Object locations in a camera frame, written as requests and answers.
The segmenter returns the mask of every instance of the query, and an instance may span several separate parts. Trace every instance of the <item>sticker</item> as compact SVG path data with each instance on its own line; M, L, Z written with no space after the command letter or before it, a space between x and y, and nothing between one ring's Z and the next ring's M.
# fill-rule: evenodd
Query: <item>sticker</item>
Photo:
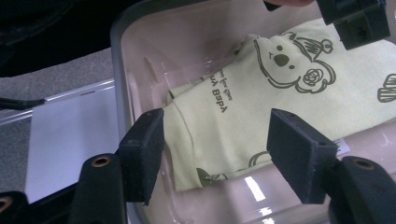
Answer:
M350 152L350 147L347 145L344 138L337 139L334 141L334 143L338 146L337 156Z

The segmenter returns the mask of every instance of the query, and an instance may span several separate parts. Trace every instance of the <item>cloth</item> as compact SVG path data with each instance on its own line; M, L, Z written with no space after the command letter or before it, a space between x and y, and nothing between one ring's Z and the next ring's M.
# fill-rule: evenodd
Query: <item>cloth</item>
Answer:
M323 20L271 38L249 35L231 63L164 108L176 189L271 163L271 108L297 114L332 140L395 118L395 74L394 44L345 50Z

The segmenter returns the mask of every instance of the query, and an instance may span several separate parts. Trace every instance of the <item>cloth fold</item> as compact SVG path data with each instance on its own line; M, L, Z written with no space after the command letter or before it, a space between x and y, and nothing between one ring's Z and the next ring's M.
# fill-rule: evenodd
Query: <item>cloth fold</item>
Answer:
M395 118L396 102L378 96L392 74L394 44L345 50L323 20L271 38L249 35L231 63L173 92L164 108L176 189L205 187L271 163L266 139L273 107L299 115L332 140Z

